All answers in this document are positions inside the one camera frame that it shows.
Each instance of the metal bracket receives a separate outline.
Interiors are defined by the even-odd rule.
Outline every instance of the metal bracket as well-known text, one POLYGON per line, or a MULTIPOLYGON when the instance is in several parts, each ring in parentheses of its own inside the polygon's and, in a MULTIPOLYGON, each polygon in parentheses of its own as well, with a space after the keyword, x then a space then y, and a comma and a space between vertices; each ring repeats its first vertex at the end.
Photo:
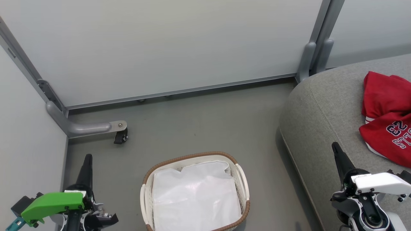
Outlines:
POLYGON ((320 48, 320 51, 317 56, 317 60, 315 60, 314 65, 311 69, 310 74, 317 74, 326 70, 326 65, 328 62, 328 58, 330 57, 330 53, 332 50, 332 46, 334 45, 333 39, 327 39, 323 46, 320 48))
POLYGON ((126 138, 123 139, 123 142, 121 143, 124 143, 128 138, 127 122, 125 122, 124 120, 92 124, 78 124, 68 120, 52 101, 48 101, 46 103, 46 110, 49 113, 49 115, 54 119, 54 121, 58 124, 58 126, 60 126, 61 130, 63 130, 69 138, 77 138, 82 136, 111 132, 119 133, 118 135, 121 135, 122 138, 125 133, 126 138))
POLYGON ((314 55, 315 47, 315 42, 309 42, 305 45, 296 75, 297 83, 301 83, 304 79, 308 78, 309 67, 311 64, 312 57, 314 55))
POLYGON ((39 79, 36 81, 37 85, 40 87, 40 89, 43 91, 43 93, 46 95, 46 97, 54 102, 54 104, 58 107, 60 111, 63 111, 65 108, 63 106, 63 103, 60 101, 60 99, 57 97, 53 89, 51 88, 50 84, 44 80, 44 79, 39 79))

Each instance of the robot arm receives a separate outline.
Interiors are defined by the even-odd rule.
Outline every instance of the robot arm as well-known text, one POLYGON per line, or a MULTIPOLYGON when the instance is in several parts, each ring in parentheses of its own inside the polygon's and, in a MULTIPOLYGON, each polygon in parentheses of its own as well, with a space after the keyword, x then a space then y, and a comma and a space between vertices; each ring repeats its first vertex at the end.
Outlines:
POLYGON ((118 222, 116 214, 104 212, 95 202, 92 189, 92 155, 87 154, 74 185, 64 192, 38 193, 36 198, 24 196, 13 207, 17 219, 6 231, 18 231, 25 224, 37 228, 44 218, 63 226, 65 231, 99 231, 118 222))
POLYGON ((394 175, 391 170, 371 174, 356 169, 337 142, 332 149, 342 187, 332 195, 331 204, 345 227, 353 231, 406 231, 400 219, 390 219, 394 216, 379 206, 377 197, 381 193, 395 194, 402 202, 411 194, 411 174, 403 171, 394 175))

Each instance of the laundry basket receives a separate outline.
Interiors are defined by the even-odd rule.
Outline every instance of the laundry basket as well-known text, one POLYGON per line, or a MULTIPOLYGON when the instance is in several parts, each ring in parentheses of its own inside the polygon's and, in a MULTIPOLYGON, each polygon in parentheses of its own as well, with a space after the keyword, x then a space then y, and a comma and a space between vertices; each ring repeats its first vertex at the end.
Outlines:
POLYGON ((153 217, 153 200, 152 200, 152 186, 154 180, 154 173, 163 169, 176 169, 181 171, 183 167, 193 164, 199 164, 209 161, 225 161, 230 165, 231 176, 234 178, 237 195, 240 200, 241 214, 240 219, 230 225, 215 229, 213 231, 232 231, 239 224, 241 224, 247 217, 250 209, 250 198, 247 179, 244 171, 237 161, 227 153, 224 152, 203 152, 198 154, 187 155, 168 161, 164 161, 152 167, 144 177, 143 186, 140 191, 140 206, 141 214, 143 216, 145 225, 148 231, 155 231, 154 217, 153 217))

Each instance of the cable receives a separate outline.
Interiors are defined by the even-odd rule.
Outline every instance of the cable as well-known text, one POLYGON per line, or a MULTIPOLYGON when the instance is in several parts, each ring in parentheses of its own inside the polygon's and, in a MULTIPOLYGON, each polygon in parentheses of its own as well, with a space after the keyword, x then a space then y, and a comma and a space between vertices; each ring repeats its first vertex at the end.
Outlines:
POLYGON ((341 231, 342 228, 349 228, 349 229, 352 230, 353 227, 352 227, 351 225, 343 224, 342 226, 339 227, 339 230, 338 230, 338 231, 341 231))
POLYGON ((63 216, 63 225, 61 226, 61 230, 60 230, 60 231, 63 231, 64 226, 66 225, 66 223, 67 223, 67 219, 66 219, 65 216, 63 216))
POLYGON ((86 215, 82 218, 82 223, 83 223, 83 231, 86 231, 85 227, 84 227, 84 223, 85 223, 85 218, 86 216, 88 216, 91 212, 86 213, 86 215))

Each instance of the basket handle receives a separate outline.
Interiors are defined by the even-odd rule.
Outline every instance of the basket handle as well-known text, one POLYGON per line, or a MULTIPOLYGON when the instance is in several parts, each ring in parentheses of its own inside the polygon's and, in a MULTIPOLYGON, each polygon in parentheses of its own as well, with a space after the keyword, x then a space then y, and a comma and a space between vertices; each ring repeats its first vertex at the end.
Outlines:
POLYGON ((147 213, 145 211, 144 194, 145 194, 145 184, 143 184, 140 190, 140 206, 141 206, 141 215, 143 216, 144 223, 148 224, 147 213))
POLYGON ((247 201, 250 200, 250 190, 248 189, 248 183, 247 183, 247 178, 245 177, 244 171, 242 170, 241 166, 239 164, 236 164, 238 171, 240 172, 242 184, 244 185, 245 189, 245 198, 247 201))

